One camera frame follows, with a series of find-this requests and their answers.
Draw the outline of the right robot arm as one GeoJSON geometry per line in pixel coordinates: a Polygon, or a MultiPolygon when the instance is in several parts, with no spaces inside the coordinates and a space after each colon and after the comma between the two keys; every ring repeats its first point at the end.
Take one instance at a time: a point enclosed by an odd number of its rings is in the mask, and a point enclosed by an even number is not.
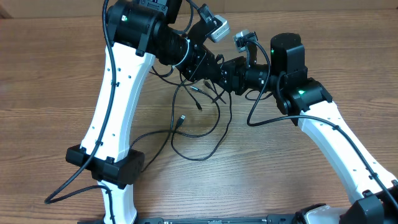
{"type": "Polygon", "coordinates": [[[300,36],[271,38],[264,65],[257,63],[262,46],[255,33],[244,30],[234,43],[241,56],[222,63],[221,87],[237,95],[256,90],[273,96],[281,119],[293,122],[318,146],[349,198],[348,208],[318,203],[279,218],[279,223],[396,223],[397,178],[352,132],[326,88],[308,76],[300,36]]]}

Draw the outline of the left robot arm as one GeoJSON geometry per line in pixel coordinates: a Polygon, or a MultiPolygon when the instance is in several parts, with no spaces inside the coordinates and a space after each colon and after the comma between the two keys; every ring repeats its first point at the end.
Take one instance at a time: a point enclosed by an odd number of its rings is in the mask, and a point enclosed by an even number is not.
{"type": "Polygon", "coordinates": [[[95,113],[82,142],[67,150],[67,162],[89,170],[102,191],[102,223],[133,223],[133,184],[144,155],[129,146],[129,135],[144,80],[155,61],[194,82],[217,79],[221,69],[204,41],[229,34],[226,19],[207,5],[189,31],[172,28],[180,1],[118,1],[106,8],[106,62],[95,113]]]}

